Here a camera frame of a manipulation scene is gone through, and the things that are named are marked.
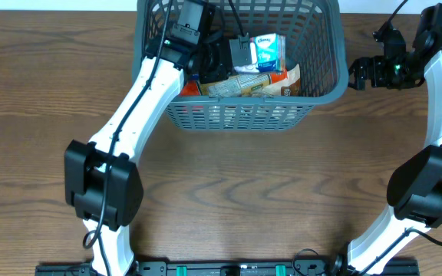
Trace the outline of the beige snack pouch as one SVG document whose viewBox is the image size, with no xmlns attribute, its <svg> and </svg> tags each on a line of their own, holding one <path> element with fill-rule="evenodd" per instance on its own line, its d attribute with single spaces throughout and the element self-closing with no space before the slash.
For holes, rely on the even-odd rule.
<svg viewBox="0 0 442 276">
<path fill-rule="evenodd" d="M 295 65 L 289 71 L 271 73 L 270 84 L 261 89 L 263 96 L 271 97 L 298 97 L 301 87 L 301 75 L 299 65 Z"/>
</svg>

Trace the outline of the orange biscuit roll package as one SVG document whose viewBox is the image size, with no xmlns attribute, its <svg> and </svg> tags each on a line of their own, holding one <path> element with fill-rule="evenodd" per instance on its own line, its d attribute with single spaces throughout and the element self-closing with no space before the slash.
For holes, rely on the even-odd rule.
<svg viewBox="0 0 442 276">
<path fill-rule="evenodd" d="M 181 90 L 181 97 L 248 97 L 255 91 L 287 78 L 287 71 L 264 74 L 238 74 L 209 84 L 189 81 Z"/>
</svg>

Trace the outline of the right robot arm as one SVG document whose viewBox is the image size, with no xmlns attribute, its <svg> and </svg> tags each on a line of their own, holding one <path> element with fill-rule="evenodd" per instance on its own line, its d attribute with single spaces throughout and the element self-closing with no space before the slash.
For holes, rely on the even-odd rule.
<svg viewBox="0 0 442 276">
<path fill-rule="evenodd" d="M 427 86 L 427 134 L 423 149 L 399 166 L 387 187 L 383 212 L 335 258 L 330 275 L 413 275 L 414 261 L 397 253 L 442 225 L 442 3 L 425 8 L 411 47 L 386 21 L 374 34 L 382 55 L 361 57 L 348 72 L 349 87 L 403 90 Z"/>
</svg>

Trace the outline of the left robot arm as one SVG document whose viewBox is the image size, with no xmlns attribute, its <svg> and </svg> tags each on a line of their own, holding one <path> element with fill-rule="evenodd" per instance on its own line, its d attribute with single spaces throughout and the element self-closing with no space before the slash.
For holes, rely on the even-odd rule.
<svg viewBox="0 0 442 276">
<path fill-rule="evenodd" d="M 229 37 L 222 9 L 207 1 L 139 1 L 132 87 L 107 123 L 88 142 L 64 152 L 66 203 L 87 233 L 92 275 L 126 275 L 134 253 L 130 223 L 143 199 L 139 161 L 162 113 L 190 77 L 223 81 L 249 61 L 249 34 Z"/>
</svg>

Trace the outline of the Kleenex tissue multipack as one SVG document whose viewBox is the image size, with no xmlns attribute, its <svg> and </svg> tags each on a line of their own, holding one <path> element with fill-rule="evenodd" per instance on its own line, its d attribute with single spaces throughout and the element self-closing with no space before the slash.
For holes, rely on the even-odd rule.
<svg viewBox="0 0 442 276">
<path fill-rule="evenodd" d="M 285 35 L 263 34 L 250 38 L 251 63 L 235 66 L 239 74 L 280 73 L 285 71 Z"/>
</svg>

